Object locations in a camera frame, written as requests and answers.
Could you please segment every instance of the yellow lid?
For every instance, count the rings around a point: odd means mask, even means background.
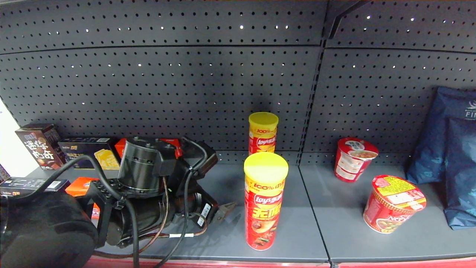
[[[279,118],[273,113],[258,112],[252,113],[248,120],[250,124],[257,124],[266,128],[274,129],[278,124]]]
[[[288,175],[289,166],[280,155],[260,152],[245,160],[245,174],[261,184],[280,183]]]

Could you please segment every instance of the black cable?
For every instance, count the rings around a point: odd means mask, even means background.
[[[89,158],[91,158],[90,156],[88,155],[82,155],[82,156],[79,156],[77,158],[74,158],[72,159],[71,161],[67,162],[66,164],[64,164],[62,167],[60,167],[59,169],[57,169],[40,187],[38,187],[38,189],[36,189],[33,193],[29,194],[29,195],[26,195],[26,196],[20,196],[20,197],[13,197],[10,199],[10,203],[11,204],[25,204],[25,203],[29,203],[31,201],[33,201],[35,198],[38,197],[38,195],[40,195],[41,193],[43,193],[45,191],[46,188],[48,188],[48,186],[54,182],[61,174],[63,174],[63,172],[65,172],[68,168],[70,168],[71,166],[73,166],[75,163],[77,163],[78,161],[81,161],[81,160],[90,160]],[[104,175],[104,172],[102,171],[102,168],[100,168],[99,171],[99,176],[104,176],[104,178],[106,178],[106,176]]]
[[[184,186],[184,190],[183,190],[183,206],[184,206],[184,217],[185,217],[185,221],[184,221],[184,224],[183,224],[183,229],[182,229],[182,233],[180,234],[180,237],[177,241],[177,243],[175,244],[175,246],[172,248],[172,250],[167,254],[167,256],[165,256],[165,258],[163,258],[156,266],[154,266],[153,268],[159,268],[159,267],[162,267],[171,257],[172,255],[174,254],[175,250],[177,250],[177,248],[179,247],[180,243],[182,243],[183,239],[185,238],[185,233],[187,232],[187,227],[188,227],[188,183],[190,182],[190,179],[192,178],[192,176],[194,175],[194,173],[196,172],[196,168],[197,167],[200,167],[200,166],[203,166],[203,164],[206,162],[206,158],[207,158],[207,152],[205,151],[204,148],[202,148],[200,145],[198,145],[196,142],[188,139],[187,137],[183,137],[183,139],[191,144],[193,144],[194,146],[198,147],[202,152],[203,152],[203,158],[198,162],[196,163],[193,167],[190,167],[189,170],[188,170],[188,176],[187,176],[187,179],[185,180],[185,186]]]
[[[52,183],[54,182],[63,172],[65,172],[67,169],[72,167],[75,163],[81,161],[81,160],[89,160],[94,169],[99,173],[99,180],[101,183],[104,185],[106,190],[117,200],[122,199],[122,195],[116,190],[114,190],[111,185],[109,184],[106,175],[104,174],[104,171],[101,168],[101,165],[99,164],[98,160],[94,157],[91,157],[89,155],[81,155],[76,158],[71,159],[68,161],[66,164],[64,164],[62,167],[57,169],[38,189],[36,189],[33,193],[26,195],[26,196],[21,196],[21,197],[14,197],[14,198],[9,198],[8,201],[11,204],[25,204],[28,202],[33,201],[35,198],[37,198],[41,193],[45,191],[45,189]],[[139,228],[137,226],[137,215],[136,215],[136,210],[134,209],[134,206],[132,203],[125,199],[125,205],[127,209],[129,210],[131,221],[132,221],[132,239],[133,239],[133,259],[134,259],[134,268],[139,268]]]

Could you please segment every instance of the robotic arm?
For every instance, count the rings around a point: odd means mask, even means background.
[[[106,242],[118,247],[134,244],[137,252],[134,242],[140,237],[149,237],[147,234],[161,225],[185,218],[188,221],[184,216],[189,213],[194,215],[190,220],[199,228],[223,220],[236,203],[219,206],[197,182],[217,163],[216,152],[203,142],[194,142],[187,137],[181,141],[183,155],[176,158],[175,147],[171,144],[154,138],[128,138],[119,175],[114,179],[106,179],[97,161],[85,156],[93,164],[96,162],[94,166],[101,179],[91,181],[86,195],[76,200],[65,193],[43,193],[73,165],[74,160],[56,171],[34,193],[20,198],[3,196],[2,267],[22,267],[19,264],[44,267],[52,263],[55,267],[82,267],[94,248],[102,247]],[[97,228],[90,218],[81,216],[86,212],[91,217],[94,203],[100,208]],[[131,206],[135,217],[130,214]],[[83,242],[79,247],[78,239],[88,243]],[[29,250],[26,258],[26,248],[36,250]]]

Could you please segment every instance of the shelf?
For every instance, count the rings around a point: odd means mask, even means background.
[[[328,165],[300,167],[330,260],[342,262],[419,261],[476,256],[476,228],[453,231],[432,185],[421,185],[426,208],[394,233],[373,231],[362,218],[374,176],[404,177],[400,166],[371,165],[355,183],[334,177]]]
[[[48,177],[51,171],[35,170],[29,176]],[[106,176],[116,176],[106,171]],[[97,177],[93,170],[68,170],[62,176],[74,180],[79,176]],[[245,242],[244,230],[244,173],[243,165],[216,165],[199,181],[200,185],[220,204],[237,201],[238,206],[222,223],[212,224],[202,236],[186,238],[174,254],[175,259],[219,261],[324,263],[328,261],[324,243],[317,230],[306,190],[297,166],[289,167],[283,206],[274,245],[266,251],[256,251]],[[166,228],[164,232],[180,233],[181,226]],[[166,255],[176,240],[158,240],[143,254],[144,258]],[[125,249],[106,246],[99,250],[129,254]]]

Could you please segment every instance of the orange box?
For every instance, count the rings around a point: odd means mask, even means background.
[[[121,158],[122,158],[122,155],[124,154],[124,149],[126,148],[126,140],[127,140],[127,138],[122,138],[116,143],[116,145],[114,145]],[[180,156],[182,156],[182,149],[180,148],[179,139],[160,139],[160,140],[164,141],[164,142],[167,142],[167,143],[170,143],[170,144],[172,144],[173,146],[176,147],[175,157],[179,158]]]
[[[79,177],[73,183],[71,183],[68,188],[66,188],[66,193],[71,196],[83,196],[88,191],[91,181],[95,180],[99,179]],[[96,204],[93,206],[91,218],[99,219],[99,207]]]

